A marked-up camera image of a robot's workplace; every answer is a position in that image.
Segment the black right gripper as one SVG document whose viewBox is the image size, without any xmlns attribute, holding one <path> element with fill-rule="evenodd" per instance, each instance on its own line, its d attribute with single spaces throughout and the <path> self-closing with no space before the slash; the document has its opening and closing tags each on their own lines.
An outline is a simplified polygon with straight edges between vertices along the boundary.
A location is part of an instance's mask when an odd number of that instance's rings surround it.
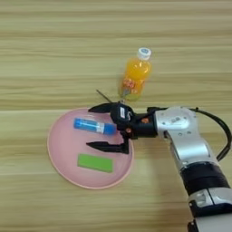
<svg viewBox="0 0 232 232">
<path fill-rule="evenodd" d="M 91 107 L 88 112 L 111 113 L 117 105 L 117 102 L 102 103 Z M 145 113 L 136 113 L 131 107 L 120 106 L 117 129 L 121 132 L 123 143 L 110 144 L 108 141 L 92 141 L 87 142 L 87 145 L 103 152 L 128 154 L 130 152 L 129 139 L 152 138 L 158 135 L 155 125 L 156 110 L 156 108 L 151 108 Z"/>
</svg>

